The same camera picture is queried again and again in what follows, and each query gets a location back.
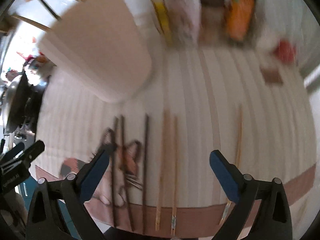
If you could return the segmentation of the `orange label sauce bottle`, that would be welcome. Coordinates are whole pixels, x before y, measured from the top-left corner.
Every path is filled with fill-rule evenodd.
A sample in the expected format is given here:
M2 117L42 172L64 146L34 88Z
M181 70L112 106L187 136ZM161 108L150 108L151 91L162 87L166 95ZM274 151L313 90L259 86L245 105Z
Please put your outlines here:
M255 6L256 0L229 0L224 30L231 40L244 42L252 23Z

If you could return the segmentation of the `dark chopstick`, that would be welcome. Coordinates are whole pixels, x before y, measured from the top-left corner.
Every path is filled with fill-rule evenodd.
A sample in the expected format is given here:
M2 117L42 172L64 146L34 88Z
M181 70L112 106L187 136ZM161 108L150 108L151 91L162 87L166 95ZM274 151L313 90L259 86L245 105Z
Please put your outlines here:
M146 176L148 162L148 139L149 139L149 116L145 115L145 131L144 131L144 160L143 160L143 193L142 193L142 234L145 235L146 228Z
M116 213L116 183L115 183L115 169L116 169L116 150L117 150L117 143L116 143L116 135L117 135L117 128L118 128L118 118L114 117L113 120L113 139L112 143L114 145L114 152L112 154L112 214L113 214L113 227L117 227L117 213Z
M128 183L126 178L126 147L125 147L125 118L123 115L120 116L120 142L121 142L121 157L122 157L122 165L123 165L123 174L124 174L124 191L125 191L125 197L126 197L126 204L127 204L127 214L130 222L130 230L131 232L134 232L135 225L133 221L133 216L131 212L131 204L130 204L130 198L129 198L129 192L128 192Z

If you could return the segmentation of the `brown lid spice jar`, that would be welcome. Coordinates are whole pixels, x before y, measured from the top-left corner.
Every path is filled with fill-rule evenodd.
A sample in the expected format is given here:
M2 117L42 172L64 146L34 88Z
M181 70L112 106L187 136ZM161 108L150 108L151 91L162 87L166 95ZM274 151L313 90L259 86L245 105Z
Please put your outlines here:
M201 28L199 43L202 45L219 44L223 38L222 22L225 12L223 0L201 1Z

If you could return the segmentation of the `clear plastic organizer tray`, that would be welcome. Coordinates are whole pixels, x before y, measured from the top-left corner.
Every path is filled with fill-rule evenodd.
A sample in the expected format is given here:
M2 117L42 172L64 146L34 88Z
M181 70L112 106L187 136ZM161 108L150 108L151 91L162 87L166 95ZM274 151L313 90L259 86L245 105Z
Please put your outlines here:
M252 23L251 23L249 32L248 32L247 37L246 37L246 39L244 40L244 42L242 42L242 43L235 42L235 41L231 40L231 39L226 35L225 30L224 30L224 25L225 25L225 13L226 13L226 9L227 9L227 5L228 5L228 3L229 3L229 0L223 0L223 1L224 1L224 3L225 3L225 12L224 12L224 17L223 17L223 22L222 22L223 38L222 38L222 40L221 40L221 42L220 42L219 44L224 44L224 43L244 44L244 43L247 42L247 40L248 40L249 33L250 33L250 31L251 31L251 27L252 27L252 24L253 24L253 21L254 21L254 15L253 15L253 18L252 18ZM173 34L173 37L174 37L174 39L175 39L175 43L180 44L180 43L177 41L177 39L175 38L173 31L172 31L172 34Z

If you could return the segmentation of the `light bamboo chopstick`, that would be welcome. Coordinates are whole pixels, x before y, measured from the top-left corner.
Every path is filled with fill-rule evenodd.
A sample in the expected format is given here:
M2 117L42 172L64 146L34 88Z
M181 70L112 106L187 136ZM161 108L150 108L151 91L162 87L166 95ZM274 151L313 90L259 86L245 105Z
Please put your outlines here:
M174 116L174 192L171 214L171 236L176 234L176 217L177 217L177 173L178 173L178 118Z
M238 122L238 141L237 141L237 148L236 148L236 158L234 165L239 168L241 164L241 153L242 153L242 128L243 128L243 109L242 104L239 105L239 122ZM219 221L219 225L222 225L228 215L229 208L231 206L231 201L228 200L225 204L225 208L223 210L221 219Z
M158 195L156 205L155 230L159 231L161 227L161 209L164 191L164 172L165 172L165 157L168 146L168 133L170 130L170 113L167 108L163 110L162 118L162 135L161 135L161 155L160 155L160 169L158 176Z

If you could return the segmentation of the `brown label patch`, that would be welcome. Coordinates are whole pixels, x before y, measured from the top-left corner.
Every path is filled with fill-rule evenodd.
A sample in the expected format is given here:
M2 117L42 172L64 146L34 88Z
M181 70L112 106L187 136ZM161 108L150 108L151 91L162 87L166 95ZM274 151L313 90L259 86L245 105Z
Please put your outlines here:
M279 70L261 68L260 71L266 84L283 84Z

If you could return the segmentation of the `white printed seasoning packet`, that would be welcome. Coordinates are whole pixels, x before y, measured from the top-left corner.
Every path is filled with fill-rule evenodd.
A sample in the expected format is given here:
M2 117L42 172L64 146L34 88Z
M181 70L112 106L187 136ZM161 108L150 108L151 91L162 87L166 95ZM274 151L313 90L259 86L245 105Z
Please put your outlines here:
M200 0L168 0L172 31L180 44L195 46L201 25Z

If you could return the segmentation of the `yellow seasoning box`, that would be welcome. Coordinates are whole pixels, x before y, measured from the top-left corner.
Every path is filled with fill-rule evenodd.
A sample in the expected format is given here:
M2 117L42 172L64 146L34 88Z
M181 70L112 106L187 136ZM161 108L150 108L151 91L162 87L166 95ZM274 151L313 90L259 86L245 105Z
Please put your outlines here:
M170 20L168 10L164 0L150 0L155 16L155 26L158 32L163 36L167 45L172 45L172 31L170 28Z

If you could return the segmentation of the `beige utensil holder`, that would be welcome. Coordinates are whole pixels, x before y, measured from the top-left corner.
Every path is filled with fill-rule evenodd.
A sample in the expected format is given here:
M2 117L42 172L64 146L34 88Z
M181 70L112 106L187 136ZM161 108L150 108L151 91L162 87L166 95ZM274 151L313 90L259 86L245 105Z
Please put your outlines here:
M67 10L41 38L50 61L109 103L133 96L152 59L124 0L86 0Z

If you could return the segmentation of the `red tomato in bag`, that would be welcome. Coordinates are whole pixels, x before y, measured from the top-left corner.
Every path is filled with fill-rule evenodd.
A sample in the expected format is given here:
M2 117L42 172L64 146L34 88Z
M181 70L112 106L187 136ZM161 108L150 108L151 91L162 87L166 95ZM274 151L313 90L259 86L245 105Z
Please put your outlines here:
M296 59L296 46L288 40L280 40L273 55L283 64L292 64Z

